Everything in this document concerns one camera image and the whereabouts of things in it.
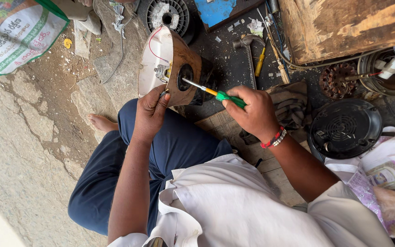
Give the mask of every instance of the red wire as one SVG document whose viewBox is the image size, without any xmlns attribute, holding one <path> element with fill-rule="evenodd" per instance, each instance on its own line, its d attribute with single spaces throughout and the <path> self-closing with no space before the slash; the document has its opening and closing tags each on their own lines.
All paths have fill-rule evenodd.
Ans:
<svg viewBox="0 0 395 247">
<path fill-rule="evenodd" d="M 369 74 L 369 76 L 374 76 L 374 75 L 377 75 L 377 74 L 380 74 L 380 73 L 383 73 L 383 72 L 381 71 L 381 72 L 377 72 L 377 73 L 374 73 L 374 74 Z"/>
<path fill-rule="evenodd" d="M 162 26 L 160 26 L 160 27 L 159 27 L 159 30 L 156 31 L 155 34 L 154 34 L 152 37 L 150 37 L 150 40 L 149 40 L 149 49 L 150 49 L 151 53 L 152 53 L 155 57 L 157 57 L 157 58 L 159 58 L 159 59 L 161 59 L 161 60 L 163 60 L 163 61 L 165 61 L 165 62 L 168 62 L 166 59 L 162 59 L 162 58 L 158 57 L 157 55 L 155 55 L 155 53 L 153 53 L 153 51 L 152 51 L 152 48 L 150 47 L 150 42 L 152 41 L 152 38 L 155 37 L 155 35 L 156 35 L 159 31 L 161 31 L 161 29 L 162 29 Z"/>
</svg>

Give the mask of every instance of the hammer head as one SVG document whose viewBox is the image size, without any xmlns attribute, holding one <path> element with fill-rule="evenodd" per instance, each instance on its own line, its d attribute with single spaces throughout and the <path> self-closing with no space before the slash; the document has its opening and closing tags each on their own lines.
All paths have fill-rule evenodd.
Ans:
<svg viewBox="0 0 395 247">
<path fill-rule="evenodd" d="M 234 49 L 238 49 L 241 47 L 249 46 L 254 40 L 259 41 L 263 46 L 266 45 L 265 42 L 263 41 L 263 39 L 260 38 L 260 36 L 247 35 L 247 36 L 241 38 L 240 40 L 233 41 L 233 47 L 234 47 Z"/>
</svg>

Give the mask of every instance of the navy blue trousers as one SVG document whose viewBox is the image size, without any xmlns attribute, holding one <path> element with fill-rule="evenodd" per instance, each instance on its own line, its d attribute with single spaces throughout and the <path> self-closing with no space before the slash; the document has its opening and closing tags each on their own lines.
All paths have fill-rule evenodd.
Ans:
<svg viewBox="0 0 395 247">
<path fill-rule="evenodd" d="M 68 215 L 77 224 L 107 235 L 112 198 L 127 146 L 135 126 L 137 99 L 118 113 L 118 131 L 108 132 L 85 166 L 68 203 Z M 183 116 L 167 109 L 164 124 L 153 139 L 149 155 L 150 205 L 147 232 L 156 225 L 158 194 L 172 179 L 172 170 L 202 164 L 233 153 L 227 140 L 219 141 Z"/>
</svg>

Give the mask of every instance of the dark cloth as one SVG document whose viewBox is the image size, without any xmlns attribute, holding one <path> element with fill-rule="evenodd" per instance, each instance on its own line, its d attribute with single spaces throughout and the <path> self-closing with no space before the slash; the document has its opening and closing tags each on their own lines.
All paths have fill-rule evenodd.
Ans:
<svg viewBox="0 0 395 247">
<path fill-rule="evenodd" d="M 288 133 L 312 122 L 310 105 L 307 102 L 307 83 L 304 79 L 291 84 L 279 85 L 270 95 L 278 123 Z M 242 138 L 246 145 L 260 142 L 257 137 L 244 129 L 239 133 L 239 137 Z"/>
<path fill-rule="evenodd" d="M 135 126 L 137 99 L 118 113 L 118 131 L 108 132 L 94 150 L 69 199 L 68 214 L 77 224 L 107 235 L 112 198 L 127 146 Z M 158 194 L 172 179 L 172 170 L 205 163 L 233 153 L 227 140 L 219 141 L 173 110 L 165 112 L 164 124 L 153 139 L 149 155 L 150 185 L 147 233 L 156 225 Z"/>
</svg>

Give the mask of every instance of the screwdriver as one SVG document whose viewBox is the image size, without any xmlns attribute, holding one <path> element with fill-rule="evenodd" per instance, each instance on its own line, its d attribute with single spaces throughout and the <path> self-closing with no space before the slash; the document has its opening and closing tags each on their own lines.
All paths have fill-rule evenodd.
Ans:
<svg viewBox="0 0 395 247">
<path fill-rule="evenodd" d="M 195 87 L 198 87 L 198 88 L 204 90 L 204 91 L 207 92 L 207 93 L 211 93 L 212 95 L 216 96 L 216 99 L 217 99 L 218 101 L 222 101 L 222 100 L 224 100 L 224 99 L 229 99 L 229 100 L 231 100 L 232 102 L 234 102 L 234 104 L 236 104 L 238 107 L 240 107 L 240 108 L 242 108 L 242 109 L 246 106 L 246 103 L 245 103 L 243 100 L 241 100 L 241 99 L 239 99 L 239 98 L 237 98 L 237 97 L 229 96 L 229 95 L 227 95 L 226 93 L 224 93 L 224 92 L 222 92 L 222 91 L 216 92 L 216 91 L 214 91 L 214 90 L 211 90 L 211 89 L 209 89 L 209 88 L 207 88 L 207 87 L 204 87 L 204 86 L 201 86 L 201 85 L 199 85 L 199 84 L 196 84 L 196 83 L 194 83 L 194 82 L 192 82 L 192 81 L 190 81 L 190 80 L 187 80 L 187 79 L 185 79 L 185 78 L 182 78 L 182 80 L 185 81 L 185 82 L 190 83 L 191 85 L 193 85 L 193 86 L 195 86 Z"/>
<path fill-rule="evenodd" d="M 257 63 L 257 66 L 255 67 L 255 73 L 254 73 L 254 75 L 255 75 L 256 77 L 259 77 L 259 76 L 260 76 L 260 70 L 262 69 L 263 59 L 265 59 L 265 48 L 264 48 L 264 47 L 263 47 L 262 53 L 260 54 L 259 62 Z"/>
</svg>

